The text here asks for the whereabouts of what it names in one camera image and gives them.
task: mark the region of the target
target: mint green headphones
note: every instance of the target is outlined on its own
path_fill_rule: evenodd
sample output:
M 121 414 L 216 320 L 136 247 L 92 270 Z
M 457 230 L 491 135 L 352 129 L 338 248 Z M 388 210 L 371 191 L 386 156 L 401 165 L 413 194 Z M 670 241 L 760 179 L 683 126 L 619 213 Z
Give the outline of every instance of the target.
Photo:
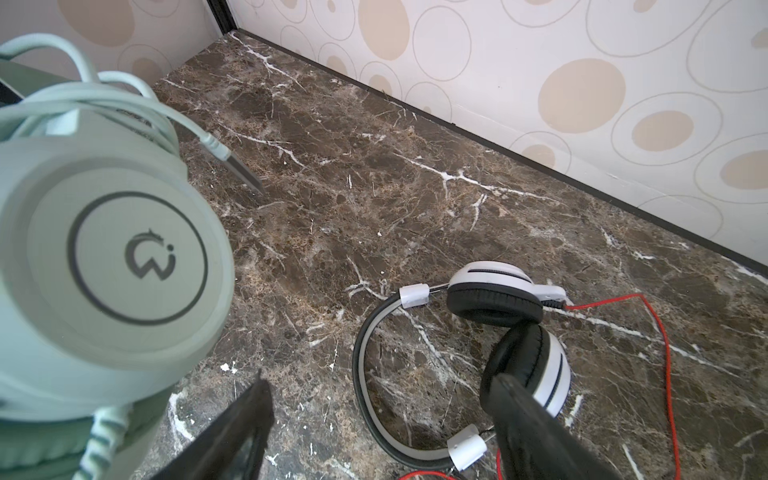
M 66 52 L 81 81 L 24 82 L 34 70 L 10 60 L 40 47 Z M 113 478 L 233 295 L 227 234 L 187 182 L 170 120 L 261 184 L 142 80 L 97 73 L 63 38 L 15 38 L 0 62 L 17 87 L 43 87 L 6 82 L 22 100 L 0 108 L 0 478 Z

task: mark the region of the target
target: red cable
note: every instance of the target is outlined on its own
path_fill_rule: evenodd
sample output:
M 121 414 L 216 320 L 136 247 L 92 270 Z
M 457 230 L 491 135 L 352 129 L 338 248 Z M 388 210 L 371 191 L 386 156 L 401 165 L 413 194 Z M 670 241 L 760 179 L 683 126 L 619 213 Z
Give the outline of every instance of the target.
M 398 480 L 408 480 L 409 478 L 418 477 L 419 475 L 432 475 L 435 477 L 446 478 L 447 480 L 456 480 L 450 475 L 446 475 L 443 472 L 435 472 L 433 470 L 417 470 L 415 472 L 406 473 L 402 477 L 398 478 Z
M 591 308 L 593 306 L 600 306 L 605 305 L 606 303 L 613 303 L 613 302 L 620 302 L 622 300 L 627 300 L 634 297 L 640 297 L 641 300 L 643 300 L 643 303 L 645 303 L 645 306 L 650 311 L 650 314 L 654 316 L 656 319 L 656 324 L 659 326 L 659 330 L 661 331 L 661 336 L 664 338 L 664 350 L 665 350 L 665 360 L 664 360 L 664 386 L 667 390 L 667 418 L 669 419 L 670 423 L 670 430 L 672 435 L 672 453 L 674 454 L 674 468 L 675 473 L 674 477 L 675 480 L 680 480 L 680 449 L 677 445 L 677 429 L 674 425 L 674 413 L 672 412 L 672 355 L 670 353 L 670 340 L 669 337 L 667 337 L 667 331 L 664 328 L 664 324 L 661 322 L 661 318 L 656 314 L 656 311 L 654 308 L 650 305 L 648 300 L 645 298 L 645 295 L 642 293 L 630 293 L 629 295 L 619 296 L 616 298 L 610 298 L 608 300 L 602 300 L 600 302 L 595 303 L 587 303 L 586 305 L 567 305 L 565 307 L 566 310 L 583 310 L 587 308 Z M 499 467 L 499 460 L 496 461 L 497 468 Z
M 496 477 L 498 477 L 498 480 L 504 480 L 504 476 L 502 475 L 502 451 L 501 451 L 501 449 L 496 449 Z

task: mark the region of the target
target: mint green cable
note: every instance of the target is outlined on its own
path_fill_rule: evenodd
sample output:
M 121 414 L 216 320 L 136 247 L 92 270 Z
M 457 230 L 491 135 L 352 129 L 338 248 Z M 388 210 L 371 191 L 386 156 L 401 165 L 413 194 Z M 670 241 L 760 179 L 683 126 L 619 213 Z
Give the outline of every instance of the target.
M 42 47 L 59 48 L 69 55 L 82 81 L 52 85 L 36 91 L 18 104 L 0 108 L 0 131 L 6 131 L 10 129 L 9 125 L 21 121 L 12 128 L 8 138 L 0 138 L 0 141 L 34 135 L 55 115 L 85 108 L 140 131 L 145 137 L 174 155 L 179 154 L 178 137 L 169 119 L 197 135 L 202 145 L 219 160 L 227 161 L 232 154 L 231 150 L 212 134 L 203 130 L 185 115 L 157 101 L 157 97 L 146 82 L 125 72 L 96 73 L 88 58 L 72 43 L 61 37 L 30 34 L 14 38 L 0 45 L 0 58 L 11 60 L 17 55 Z M 102 82 L 129 84 L 141 95 Z M 139 125 L 140 121 L 120 111 L 136 115 L 144 119 L 148 125 Z
M 91 436 L 72 480 L 98 480 L 112 465 L 115 452 L 128 431 L 128 416 L 133 405 L 104 407 L 94 413 Z

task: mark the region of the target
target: ear cushion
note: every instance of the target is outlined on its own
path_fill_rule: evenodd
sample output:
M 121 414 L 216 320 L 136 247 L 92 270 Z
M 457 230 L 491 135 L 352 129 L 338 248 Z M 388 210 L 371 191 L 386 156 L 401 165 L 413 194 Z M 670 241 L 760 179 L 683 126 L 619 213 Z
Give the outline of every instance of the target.
M 165 417 L 174 386 L 134 403 L 121 452 Z M 0 478 L 71 478 L 91 435 L 92 417 L 64 422 L 0 420 Z
M 541 322 L 544 308 L 532 293 L 493 283 L 457 283 L 448 288 L 448 310 L 461 318 L 513 327 L 520 320 Z
M 493 347 L 480 381 L 480 406 L 486 412 L 491 381 L 499 373 L 514 376 L 532 395 L 544 375 L 549 357 L 549 335 L 535 323 L 511 328 Z

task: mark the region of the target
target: black ear pad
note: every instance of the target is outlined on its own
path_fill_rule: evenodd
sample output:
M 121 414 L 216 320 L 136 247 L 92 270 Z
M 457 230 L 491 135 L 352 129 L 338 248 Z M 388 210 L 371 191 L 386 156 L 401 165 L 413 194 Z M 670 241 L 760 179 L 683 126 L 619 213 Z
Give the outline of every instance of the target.
M 549 335 L 541 325 L 521 323 L 493 347 L 480 381 L 480 406 L 487 407 L 491 381 L 499 373 L 514 376 L 532 395 L 536 391 L 549 357 Z
M 451 313 L 467 320 L 513 327 L 520 320 L 541 322 L 544 308 L 532 293 L 494 283 L 457 283 L 448 288 Z

